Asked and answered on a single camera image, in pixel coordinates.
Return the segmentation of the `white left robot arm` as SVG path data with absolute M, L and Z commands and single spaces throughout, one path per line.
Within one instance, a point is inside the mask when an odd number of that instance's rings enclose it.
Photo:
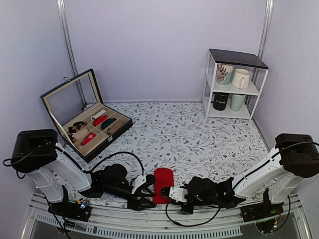
M 92 208 L 85 199 L 101 198 L 104 193 L 126 199 L 128 209 L 134 211 L 156 206 L 149 200 L 155 196 L 149 188 L 155 183 L 153 175 L 143 171 L 128 182 L 128 172 L 120 164 L 86 171 L 59 146 L 57 132 L 53 129 L 21 131 L 16 137 L 12 157 L 3 164 L 28 176 L 46 196 L 48 211 L 55 216 L 87 222 Z M 84 198 L 70 202 L 67 189 L 55 180 L 54 173 L 68 181 Z

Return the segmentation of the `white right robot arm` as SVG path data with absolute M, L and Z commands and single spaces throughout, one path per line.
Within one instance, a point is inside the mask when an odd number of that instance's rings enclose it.
M 219 183 L 194 176 L 183 187 L 163 187 L 161 196 L 192 214 L 195 206 L 234 208 L 273 182 L 265 190 L 265 201 L 258 205 L 260 216 L 268 217 L 303 179 L 319 173 L 319 144 L 310 135 L 282 133 L 275 141 L 261 161 L 240 175 Z

